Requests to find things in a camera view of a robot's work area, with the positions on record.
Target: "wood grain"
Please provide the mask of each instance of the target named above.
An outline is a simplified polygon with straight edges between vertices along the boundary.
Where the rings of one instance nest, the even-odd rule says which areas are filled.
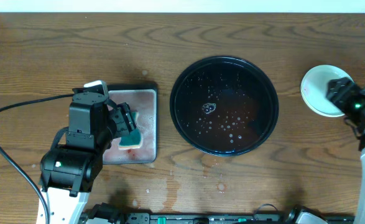
[[[212,55],[252,61],[277,90],[276,129],[248,154],[204,154],[179,136],[170,118],[174,81]],[[263,203],[280,210],[301,203],[355,213],[358,142],[342,119],[315,114],[300,96],[303,75],[319,64],[336,65],[365,84],[364,14],[0,14],[0,107],[70,93],[97,79],[159,85],[156,161],[105,166],[87,208],[108,202],[125,211],[251,213]],[[34,180],[53,136],[68,122],[69,103],[0,114],[0,144]],[[37,204],[0,156],[0,223],[35,223]]]

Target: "water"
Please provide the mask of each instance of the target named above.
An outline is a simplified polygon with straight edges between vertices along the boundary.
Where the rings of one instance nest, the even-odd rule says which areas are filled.
[[[175,115],[187,138],[209,150],[222,152],[235,148],[238,152],[262,136],[267,123],[257,120],[268,118],[271,110],[268,101],[260,100],[267,95],[262,82],[249,70],[231,64],[210,65],[189,76],[175,98]]]

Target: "bubble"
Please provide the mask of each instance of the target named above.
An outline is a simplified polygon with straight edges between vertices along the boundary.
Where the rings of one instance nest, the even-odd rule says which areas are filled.
[[[216,108],[216,104],[215,103],[205,103],[201,107],[201,109],[203,110],[203,112],[205,112],[206,114],[210,114],[210,113],[214,112],[215,108]]]

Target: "round black plate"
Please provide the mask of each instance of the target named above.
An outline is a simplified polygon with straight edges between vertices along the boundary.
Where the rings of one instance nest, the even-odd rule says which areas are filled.
[[[215,56],[182,72],[171,92],[170,112],[192,146],[212,155],[235,156],[270,136],[279,102],[258,67],[240,58]]]

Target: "white wall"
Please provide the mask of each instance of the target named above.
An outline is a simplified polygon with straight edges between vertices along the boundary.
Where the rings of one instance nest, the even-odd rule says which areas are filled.
[[[365,0],[0,0],[0,12],[365,12]]]

